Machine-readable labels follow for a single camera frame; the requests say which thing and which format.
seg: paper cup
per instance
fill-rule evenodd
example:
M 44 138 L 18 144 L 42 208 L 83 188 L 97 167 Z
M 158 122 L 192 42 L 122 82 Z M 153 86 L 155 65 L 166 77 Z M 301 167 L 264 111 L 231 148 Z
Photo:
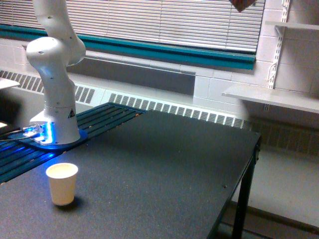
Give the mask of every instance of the paper cup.
M 72 163 L 57 163 L 45 171 L 49 178 L 52 202 L 58 206 L 72 203 L 78 167 Z

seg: teal window frame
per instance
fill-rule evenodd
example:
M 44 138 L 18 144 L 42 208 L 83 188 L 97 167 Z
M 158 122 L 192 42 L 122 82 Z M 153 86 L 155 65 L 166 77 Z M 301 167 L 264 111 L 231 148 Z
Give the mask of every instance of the teal window frame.
M 0 24 L 0 37 L 34 40 L 47 36 L 44 30 Z M 200 64 L 253 70 L 255 54 L 232 53 L 191 47 L 171 46 L 140 41 L 78 34 L 87 48 L 115 54 L 130 54 L 140 57 L 177 61 L 183 64 Z

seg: black table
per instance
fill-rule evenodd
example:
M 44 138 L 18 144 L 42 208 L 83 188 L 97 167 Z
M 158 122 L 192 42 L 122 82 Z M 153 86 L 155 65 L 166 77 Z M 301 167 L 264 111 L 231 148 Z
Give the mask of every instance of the black table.
M 147 112 L 0 186 L 1 238 L 213 237 L 242 179 L 240 238 L 260 135 Z M 75 201 L 52 205 L 45 170 L 79 167 Z

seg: white robotic arm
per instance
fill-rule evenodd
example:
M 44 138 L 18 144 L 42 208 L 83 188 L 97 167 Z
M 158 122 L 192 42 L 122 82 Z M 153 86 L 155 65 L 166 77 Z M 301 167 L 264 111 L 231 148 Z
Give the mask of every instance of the white robotic arm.
M 48 33 L 30 42 L 26 55 L 44 86 L 44 111 L 30 124 L 45 124 L 35 141 L 43 145 L 68 144 L 80 138 L 75 116 L 74 83 L 66 67 L 79 63 L 85 46 L 70 23 L 65 0 L 33 0 L 35 15 Z

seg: window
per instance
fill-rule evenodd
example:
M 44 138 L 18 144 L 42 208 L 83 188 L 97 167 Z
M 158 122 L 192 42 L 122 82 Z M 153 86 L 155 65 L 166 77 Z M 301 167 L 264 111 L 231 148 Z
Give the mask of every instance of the window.
M 264 4 L 238 13 L 229 0 L 67 0 L 77 33 L 251 53 Z M 42 29 L 31 0 L 3 0 L 0 8 L 0 24 Z

